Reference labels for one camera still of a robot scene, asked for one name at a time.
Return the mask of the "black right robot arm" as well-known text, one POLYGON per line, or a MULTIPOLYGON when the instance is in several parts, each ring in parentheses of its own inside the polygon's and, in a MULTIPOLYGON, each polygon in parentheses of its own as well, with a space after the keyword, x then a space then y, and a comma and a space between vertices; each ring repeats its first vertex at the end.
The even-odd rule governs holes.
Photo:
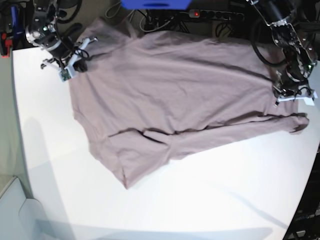
POLYGON ((76 72, 88 70, 86 61, 89 54, 81 49, 80 42, 74 42, 71 35, 82 28, 82 24, 74 23, 65 32, 60 33, 59 24, 69 24, 78 15, 81 0, 33 0, 33 14, 25 28, 26 40, 35 47, 47 51, 50 59, 45 59, 40 65, 57 67, 57 70, 65 77, 70 74, 70 67, 76 72))

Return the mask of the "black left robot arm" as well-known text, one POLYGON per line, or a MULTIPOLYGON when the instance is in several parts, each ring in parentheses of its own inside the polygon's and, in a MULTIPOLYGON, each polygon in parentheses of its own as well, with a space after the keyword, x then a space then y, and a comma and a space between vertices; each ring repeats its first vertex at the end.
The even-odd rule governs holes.
POLYGON ((292 0, 250 0, 259 18, 252 25, 250 42, 258 58, 277 70, 272 91, 277 103, 310 100, 317 96, 310 87, 309 77, 318 64, 313 37, 318 33, 317 23, 300 13, 292 0), (264 23, 271 30, 274 44, 282 50, 284 59, 270 62, 260 53, 256 44, 256 29, 264 23))

